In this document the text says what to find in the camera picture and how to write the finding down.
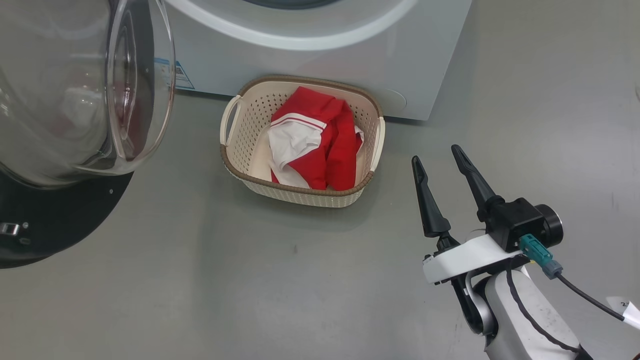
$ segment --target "teal connector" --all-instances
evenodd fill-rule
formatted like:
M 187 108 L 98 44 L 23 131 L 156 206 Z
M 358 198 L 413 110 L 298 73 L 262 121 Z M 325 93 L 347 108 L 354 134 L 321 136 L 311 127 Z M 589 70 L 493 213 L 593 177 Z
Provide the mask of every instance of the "teal connector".
M 535 236 L 531 234 L 522 236 L 519 247 L 522 250 L 522 254 L 525 254 L 529 259 L 540 265 L 549 279 L 555 279 L 557 274 L 562 273 L 560 263 L 554 260 L 554 255 Z

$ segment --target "washing machine drum opening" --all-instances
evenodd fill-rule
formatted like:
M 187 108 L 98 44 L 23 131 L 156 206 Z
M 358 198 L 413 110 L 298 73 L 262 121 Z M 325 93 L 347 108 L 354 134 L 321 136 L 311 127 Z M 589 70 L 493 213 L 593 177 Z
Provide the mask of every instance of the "washing machine drum opening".
M 274 9 L 300 10 L 319 8 L 339 0 L 245 0 L 256 5 Z

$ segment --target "white stripe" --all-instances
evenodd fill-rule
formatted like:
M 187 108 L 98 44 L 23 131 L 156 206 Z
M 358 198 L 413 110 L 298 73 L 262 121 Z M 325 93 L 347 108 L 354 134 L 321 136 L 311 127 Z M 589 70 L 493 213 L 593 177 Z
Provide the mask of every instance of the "white stripe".
M 325 122 L 321 122 L 320 120 L 314 119 L 312 117 L 304 116 L 304 115 L 299 114 L 299 113 L 288 113 L 288 114 L 286 114 L 284 116 L 281 116 L 280 118 L 272 121 L 271 122 L 271 126 L 277 125 L 278 122 L 282 122 L 288 117 L 293 118 L 293 119 L 290 119 L 290 120 L 300 119 L 300 120 L 308 121 L 311 124 L 317 125 L 317 126 L 323 128 L 323 129 L 326 128 L 326 123 Z

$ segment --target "gray floor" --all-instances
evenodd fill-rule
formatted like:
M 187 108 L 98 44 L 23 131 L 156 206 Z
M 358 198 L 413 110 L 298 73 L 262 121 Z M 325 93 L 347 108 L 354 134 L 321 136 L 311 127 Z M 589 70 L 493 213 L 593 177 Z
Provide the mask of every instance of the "gray floor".
M 0 272 L 3 359 L 481 359 L 449 286 L 426 284 L 410 158 L 463 240 L 480 227 L 449 146 L 494 190 L 552 206 L 565 276 L 640 302 L 640 12 L 631 1 L 477 2 L 429 122 L 389 123 L 346 209 L 253 194 L 224 169 L 224 104 L 178 97 L 156 156 L 85 241 Z M 531 268 L 596 359 L 639 333 Z

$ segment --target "red and white garment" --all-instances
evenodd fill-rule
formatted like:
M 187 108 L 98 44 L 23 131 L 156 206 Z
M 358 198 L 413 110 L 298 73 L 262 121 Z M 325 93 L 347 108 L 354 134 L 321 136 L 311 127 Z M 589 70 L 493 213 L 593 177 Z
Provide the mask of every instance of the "red and white garment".
M 316 190 L 354 187 L 364 133 L 344 100 L 299 87 L 272 116 L 268 135 L 273 182 Z

